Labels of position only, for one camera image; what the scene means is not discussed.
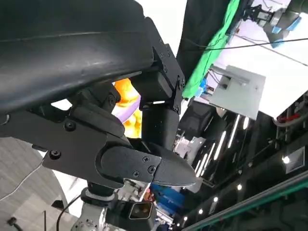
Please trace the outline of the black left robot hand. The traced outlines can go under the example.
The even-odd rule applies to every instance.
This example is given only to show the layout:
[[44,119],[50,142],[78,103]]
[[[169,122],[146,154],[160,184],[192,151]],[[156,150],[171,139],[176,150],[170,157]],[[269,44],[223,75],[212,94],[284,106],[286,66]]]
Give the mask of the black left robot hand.
[[185,77],[134,0],[3,0],[0,132],[112,189],[195,184],[172,152]]

